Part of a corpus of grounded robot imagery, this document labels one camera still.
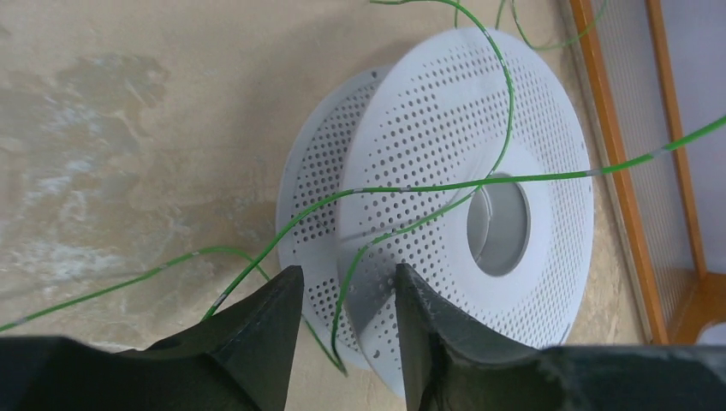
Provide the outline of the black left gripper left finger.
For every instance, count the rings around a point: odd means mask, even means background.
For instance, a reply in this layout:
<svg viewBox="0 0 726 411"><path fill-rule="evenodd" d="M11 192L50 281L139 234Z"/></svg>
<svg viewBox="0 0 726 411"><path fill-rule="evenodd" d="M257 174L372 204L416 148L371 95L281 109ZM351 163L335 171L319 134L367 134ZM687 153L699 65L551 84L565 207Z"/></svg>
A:
<svg viewBox="0 0 726 411"><path fill-rule="evenodd" d="M4 410L282 410L301 322L292 265L241 301L144 350L68 337L1 341Z"/></svg>

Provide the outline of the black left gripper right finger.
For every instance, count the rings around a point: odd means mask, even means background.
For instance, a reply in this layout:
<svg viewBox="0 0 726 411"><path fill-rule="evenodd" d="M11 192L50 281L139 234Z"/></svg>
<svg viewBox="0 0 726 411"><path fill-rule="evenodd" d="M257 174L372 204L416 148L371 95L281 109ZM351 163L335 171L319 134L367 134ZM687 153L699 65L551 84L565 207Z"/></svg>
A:
<svg viewBox="0 0 726 411"><path fill-rule="evenodd" d="M722 410L722 346L516 342L439 295L407 264L395 274L410 410Z"/></svg>

